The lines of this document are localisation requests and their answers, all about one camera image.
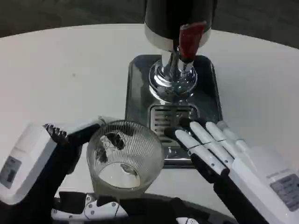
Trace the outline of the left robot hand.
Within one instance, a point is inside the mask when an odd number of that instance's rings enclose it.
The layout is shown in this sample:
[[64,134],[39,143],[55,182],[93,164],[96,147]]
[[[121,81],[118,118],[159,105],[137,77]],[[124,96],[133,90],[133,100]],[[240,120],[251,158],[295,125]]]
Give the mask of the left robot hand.
[[75,127],[29,124],[0,167],[0,221],[3,224],[82,224],[127,216],[111,196],[60,192],[81,156],[82,146],[113,118],[98,117]]

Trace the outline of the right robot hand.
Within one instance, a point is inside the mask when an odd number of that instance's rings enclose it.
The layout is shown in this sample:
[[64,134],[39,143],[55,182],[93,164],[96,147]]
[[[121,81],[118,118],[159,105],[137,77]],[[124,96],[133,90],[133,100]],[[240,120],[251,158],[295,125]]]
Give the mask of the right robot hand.
[[182,117],[167,127],[240,224],[296,224],[299,174],[275,150],[249,147],[225,121]]

